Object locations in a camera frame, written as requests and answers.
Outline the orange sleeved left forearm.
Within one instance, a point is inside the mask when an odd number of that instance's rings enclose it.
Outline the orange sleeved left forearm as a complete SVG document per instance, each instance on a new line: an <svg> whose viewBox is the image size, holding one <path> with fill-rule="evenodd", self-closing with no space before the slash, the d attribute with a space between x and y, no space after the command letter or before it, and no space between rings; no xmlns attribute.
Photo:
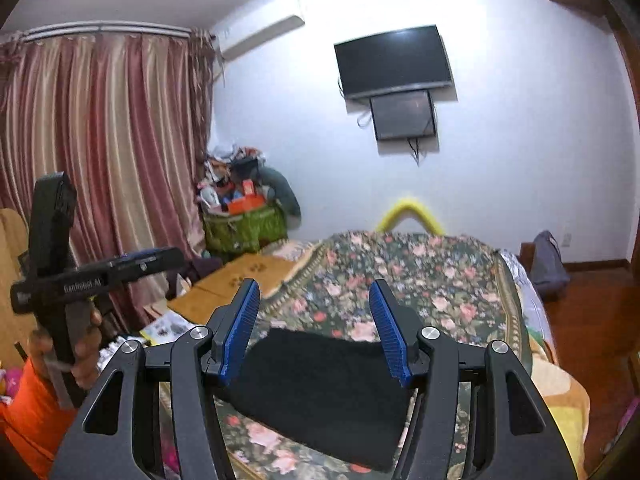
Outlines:
<svg viewBox="0 0 640 480"><path fill-rule="evenodd" d="M28 359L12 402L1 403L1 449L31 477L47 479L76 414L60 408L53 386Z"/></svg>

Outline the person's left hand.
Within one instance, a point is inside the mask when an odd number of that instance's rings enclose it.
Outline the person's left hand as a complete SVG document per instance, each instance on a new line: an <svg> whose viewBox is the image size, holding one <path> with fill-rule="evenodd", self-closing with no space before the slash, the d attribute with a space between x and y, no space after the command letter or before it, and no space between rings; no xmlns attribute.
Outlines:
<svg viewBox="0 0 640 480"><path fill-rule="evenodd" d="M74 348L75 363L70 372L76 384L86 391L92 388L100 374L98 361L102 340L101 324L102 315L98 309L93 308L85 335L77 341ZM53 341L43 328L37 328L29 334L27 350L30 362L36 374L46 382L50 382L50 376L44 357L52 349Z"/></svg>

